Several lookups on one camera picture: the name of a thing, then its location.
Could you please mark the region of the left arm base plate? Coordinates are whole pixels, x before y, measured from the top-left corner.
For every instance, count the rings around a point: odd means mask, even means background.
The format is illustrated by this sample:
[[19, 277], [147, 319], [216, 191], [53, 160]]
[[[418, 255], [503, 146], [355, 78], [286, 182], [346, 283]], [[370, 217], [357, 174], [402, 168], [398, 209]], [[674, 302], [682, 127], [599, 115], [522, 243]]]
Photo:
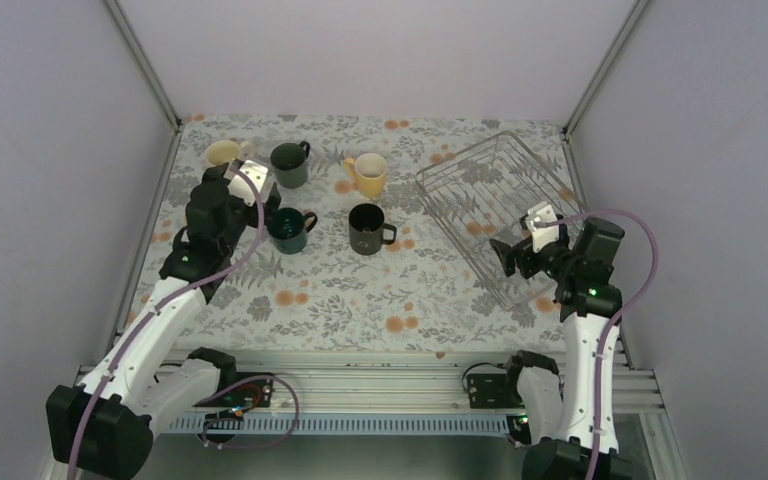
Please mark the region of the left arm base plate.
[[271, 404], [274, 381], [257, 379], [240, 385], [220, 398], [223, 405], [242, 409], [267, 408]]

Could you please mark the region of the black speckled mug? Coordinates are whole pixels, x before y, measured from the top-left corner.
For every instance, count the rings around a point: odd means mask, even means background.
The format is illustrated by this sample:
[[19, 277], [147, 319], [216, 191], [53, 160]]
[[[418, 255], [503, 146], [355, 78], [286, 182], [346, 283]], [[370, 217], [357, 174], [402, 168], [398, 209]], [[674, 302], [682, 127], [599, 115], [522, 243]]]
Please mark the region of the black speckled mug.
[[372, 203], [353, 207], [348, 215], [348, 225], [350, 247], [363, 256], [378, 253], [383, 246], [394, 244], [397, 238], [396, 227], [388, 224], [384, 211]]

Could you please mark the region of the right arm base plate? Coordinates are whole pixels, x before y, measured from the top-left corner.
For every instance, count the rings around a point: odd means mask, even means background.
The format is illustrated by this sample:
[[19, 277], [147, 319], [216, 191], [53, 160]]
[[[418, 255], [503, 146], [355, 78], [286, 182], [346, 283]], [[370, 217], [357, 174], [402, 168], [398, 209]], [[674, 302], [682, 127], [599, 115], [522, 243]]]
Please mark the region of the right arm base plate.
[[523, 406], [515, 385], [503, 373], [470, 373], [466, 376], [471, 409], [513, 409]]

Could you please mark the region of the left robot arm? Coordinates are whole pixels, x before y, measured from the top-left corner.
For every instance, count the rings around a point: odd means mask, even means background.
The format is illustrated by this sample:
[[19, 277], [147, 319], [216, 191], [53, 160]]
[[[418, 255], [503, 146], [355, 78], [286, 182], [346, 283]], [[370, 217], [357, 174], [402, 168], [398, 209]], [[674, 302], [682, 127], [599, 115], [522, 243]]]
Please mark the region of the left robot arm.
[[274, 175], [261, 163], [235, 159], [204, 172], [137, 319], [89, 373], [46, 401], [52, 455], [67, 478], [86, 471], [131, 479], [179, 416], [207, 399], [223, 405], [236, 396], [230, 358], [214, 350], [196, 352], [162, 380], [155, 375], [183, 328], [263, 242], [279, 203]]

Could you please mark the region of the dark green mug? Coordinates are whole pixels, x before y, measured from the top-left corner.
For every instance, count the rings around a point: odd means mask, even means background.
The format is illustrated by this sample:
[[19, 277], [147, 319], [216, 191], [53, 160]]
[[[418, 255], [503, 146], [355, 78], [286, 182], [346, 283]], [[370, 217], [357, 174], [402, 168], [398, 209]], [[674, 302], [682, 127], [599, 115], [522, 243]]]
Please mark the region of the dark green mug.
[[267, 232], [275, 248], [282, 254], [293, 255], [307, 245], [308, 233], [316, 226], [318, 216], [295, 208], [276, 210], [267, 223]]
[[308, 179], [307, 159], [311, 146], [307, 141], [283, 143], [273, 149], [270, 163], [277, 183], [287, 189], [303, 186]]

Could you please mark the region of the yellow mug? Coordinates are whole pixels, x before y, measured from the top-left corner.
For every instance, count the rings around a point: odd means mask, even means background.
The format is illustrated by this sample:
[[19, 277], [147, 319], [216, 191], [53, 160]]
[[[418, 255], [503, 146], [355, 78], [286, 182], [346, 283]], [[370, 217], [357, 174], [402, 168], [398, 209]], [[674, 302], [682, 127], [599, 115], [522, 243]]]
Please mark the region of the yellow mug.
[[382, 155], [365, 153], [357, 158], [346, 158], [343, 166], [361, 195], [370, 199], [381, 195], [387, 181], [388, 167]]

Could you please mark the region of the cream ribbed mug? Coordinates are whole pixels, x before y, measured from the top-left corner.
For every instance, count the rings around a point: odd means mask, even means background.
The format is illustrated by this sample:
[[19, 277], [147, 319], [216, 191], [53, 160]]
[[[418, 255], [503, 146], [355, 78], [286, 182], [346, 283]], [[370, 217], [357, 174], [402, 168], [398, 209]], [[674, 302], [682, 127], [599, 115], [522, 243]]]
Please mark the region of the cream ribbed mug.
[[216, 141], [205, 151], [205, 159], [211, 167], [229, 163], [244, 163], [257, 155], [257, 146], [248, 140], [236, 142], [230, 139]]

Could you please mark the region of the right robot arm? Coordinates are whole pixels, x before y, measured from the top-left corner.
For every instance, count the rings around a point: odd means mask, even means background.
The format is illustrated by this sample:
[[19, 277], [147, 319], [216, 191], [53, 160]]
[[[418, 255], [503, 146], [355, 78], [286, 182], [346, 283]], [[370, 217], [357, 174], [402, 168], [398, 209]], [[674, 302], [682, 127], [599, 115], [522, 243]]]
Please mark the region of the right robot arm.
[[507, 276], [529, 279], [545, 273], [556, 284], [554, 301], [565, 342], [565, 366], [546, 355], [512, 355], [501, 384], [504, 399], [525, 407], [531, 443], [522, 467], [525, 479], [630, 479], [631, 461], [619, 454], [612, 402], [614, 346], [619, 328], [612, 317], [623, 305], [611, 285], [613, 260], [625, 232], [596, 217], [583, 223], [574, 243], [565, 226], [548, 244], [533, 238], [515, 245], [489, 244]]

